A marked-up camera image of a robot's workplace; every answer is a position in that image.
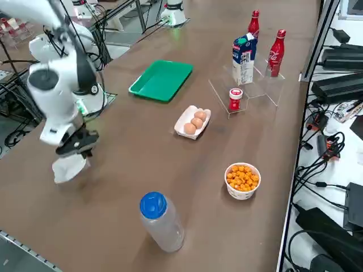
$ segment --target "red bottle cap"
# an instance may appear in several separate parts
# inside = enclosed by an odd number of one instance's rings
[[[252,17],[253,18],[258,18],[258,16],[260,15],[260,11],[259,10],[254,10],[253,12],[252,12]]]
[[[285,35],[286,35],[286,30],[280,29],[279,31],[277,31],[277,37],[278,38],[284,38]]]

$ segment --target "green tray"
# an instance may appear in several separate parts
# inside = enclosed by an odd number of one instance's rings
[[[169,102],[193,70],[193,65],[155,61],[131,85],[129,92],[155,100]]]

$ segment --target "small red can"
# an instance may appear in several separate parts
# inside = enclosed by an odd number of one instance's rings
[[[242,98],[243,95],[243,91],[241,89],[238,88],[233,88],[229,91],[229,109],[231,109],[232,111],[236,111],[239,109],[239,105],[240,105],[240,100]]]

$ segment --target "milk carton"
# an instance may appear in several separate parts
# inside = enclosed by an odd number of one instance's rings
[[[257,39],[251,33],[247,33],[233,42],[232,74],[238,85],[251,83],[253,80],[256,46]]]

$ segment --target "blue bottle cap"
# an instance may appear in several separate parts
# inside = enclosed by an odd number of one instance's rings
[[[166,207],[166,199],[159,192],[147,193],[140,201],[140,211],[149,219],[157,219],[162,216],[166,211]]]

